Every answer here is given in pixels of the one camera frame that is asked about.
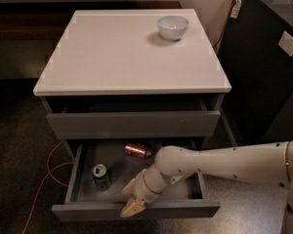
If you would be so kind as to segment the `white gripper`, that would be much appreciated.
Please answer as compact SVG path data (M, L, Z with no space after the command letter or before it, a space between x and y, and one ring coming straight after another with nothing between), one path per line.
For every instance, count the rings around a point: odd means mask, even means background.
M122 190L124 196L134 195L136 198L130 198L122 209L120 215L124 218L139 214L146 209L144 203L151 203L159 197L158 193L151 191L147 187L145 173L146 171L142 170L135 178L132 178Z

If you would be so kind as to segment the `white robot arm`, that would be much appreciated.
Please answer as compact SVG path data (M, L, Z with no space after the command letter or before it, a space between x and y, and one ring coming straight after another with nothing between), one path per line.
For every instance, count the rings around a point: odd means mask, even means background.
M154 163L141 170L124 187L129 197L121 215L131 217L146 209L178 181L203 173L270 186L284 186L287 234L293 234L293 141L237 146L203 151L179 146L160 148Z

